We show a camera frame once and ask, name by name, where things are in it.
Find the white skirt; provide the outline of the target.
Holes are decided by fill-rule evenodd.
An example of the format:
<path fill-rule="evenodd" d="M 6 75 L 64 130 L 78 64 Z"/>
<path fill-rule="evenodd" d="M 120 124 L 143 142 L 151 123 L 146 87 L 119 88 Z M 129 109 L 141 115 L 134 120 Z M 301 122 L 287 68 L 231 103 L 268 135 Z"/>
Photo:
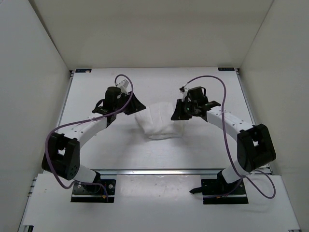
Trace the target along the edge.
<path fill-rule="evenodd" d="M 185 123 L 184 121 L 172 121 L 173 113 L 174 107 L 172 103 L 159 102 L 137 112 L 135 120 L 149 139 L 165 140 L 182 137 Z"/>

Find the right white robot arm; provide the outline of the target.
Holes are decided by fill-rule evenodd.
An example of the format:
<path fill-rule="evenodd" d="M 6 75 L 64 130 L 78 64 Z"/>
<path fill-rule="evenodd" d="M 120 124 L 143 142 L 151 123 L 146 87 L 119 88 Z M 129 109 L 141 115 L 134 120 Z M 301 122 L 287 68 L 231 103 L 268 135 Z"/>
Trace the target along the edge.
<path fill-rule="evenodd" d="M 219 192 L 228 193 L 233 189 L 234 182 L 276 159 L 267 126 L 247 123 L 225 111 L 222 104 L 208 100 L 204 87 L 182 87 L 180 92 L 183 96 L 177 100 L 171 120 L 200 117 L 222 129 L 224 136 L 231 136 L 237 143 L 237 159 L 221 171 L 216 182 Z"/>

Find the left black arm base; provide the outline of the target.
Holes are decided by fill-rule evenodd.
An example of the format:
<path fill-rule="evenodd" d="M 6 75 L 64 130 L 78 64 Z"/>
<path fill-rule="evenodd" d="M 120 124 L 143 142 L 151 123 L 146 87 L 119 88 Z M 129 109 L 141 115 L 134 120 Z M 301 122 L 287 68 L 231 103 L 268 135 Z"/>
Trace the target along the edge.
<path fill-rule="evenodd" d="M 101 175 L 100 183 L 105 187 L 105 190 L 100 186 L 89 186 L 75 183 L 72 189 L 72 203 L 114 203 L 116 176 Z"/>

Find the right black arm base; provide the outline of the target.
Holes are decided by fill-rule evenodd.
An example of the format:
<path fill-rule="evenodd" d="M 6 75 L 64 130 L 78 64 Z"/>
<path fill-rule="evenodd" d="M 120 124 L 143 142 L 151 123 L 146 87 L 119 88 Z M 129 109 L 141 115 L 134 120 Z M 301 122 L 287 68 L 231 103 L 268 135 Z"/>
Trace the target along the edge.
<path fill-rule="evenodd" d="M 191 194 L 202 193 L 204 205 L 248 204 L 248 197 L 244 182 L 239 179 L 227 183 L 222 172 L 216 179 L 201 179 L 201 186 L 189 191 Z"/>

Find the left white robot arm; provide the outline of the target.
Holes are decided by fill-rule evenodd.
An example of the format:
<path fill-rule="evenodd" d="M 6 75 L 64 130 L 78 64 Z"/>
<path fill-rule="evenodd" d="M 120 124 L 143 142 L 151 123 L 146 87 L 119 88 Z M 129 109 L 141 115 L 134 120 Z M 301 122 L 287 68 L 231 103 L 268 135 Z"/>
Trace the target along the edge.
<path fill-rule="evenodd" d="M 131 115 L 145 110 L 133 92 L 109 87 L 105 98 L 95 105 L 90 117 L 67 133 L 53 132 L 47 140 L 42 168 L 56 177 L 84 183 L 89 192 L 100 189 L 99 173 L 80 164 L 80 149 L 95 135 L 108 128 L 120 113 Z"/>

